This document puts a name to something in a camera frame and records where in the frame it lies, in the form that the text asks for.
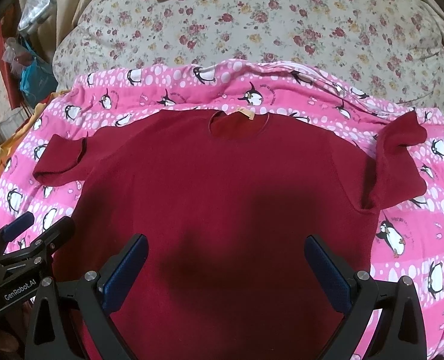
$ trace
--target pink blanket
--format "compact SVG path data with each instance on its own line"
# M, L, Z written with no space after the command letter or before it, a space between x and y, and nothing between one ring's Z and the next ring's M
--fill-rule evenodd
M318 69L291 62L228 60L201 68L115 69L80 76L70 93L47 107L0 179L0 227L25 211L35 225L9 246L28 245L63 215L71 215L82 183L44 187L35 163L53 134L78 139L104 126L123 126L167 107L174 110L246 107L295 117L326 128L374 156L377 133L409 109L376 99ZM444 355L444 117L417 109L427 141L409 148L427 183L425 195L384 210L372 246L370 274L378 280L413 278L424 313L429 358ZM304 148L294 148L304 153ZM375 330L374 311L353 359L361 358Z

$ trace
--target red sweater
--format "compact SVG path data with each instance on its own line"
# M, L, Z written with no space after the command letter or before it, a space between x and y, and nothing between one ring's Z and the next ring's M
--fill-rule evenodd
M305 238L321 235L368 270L380 210L425 191L406 145L427 133L414 112L401 116L379 134L374 161L290 117L215 114L163 110L51 139L35 178L85 180L56 278L100 268L140 232L148 260L112 314L140 359L312 359L341 315L304 259Z

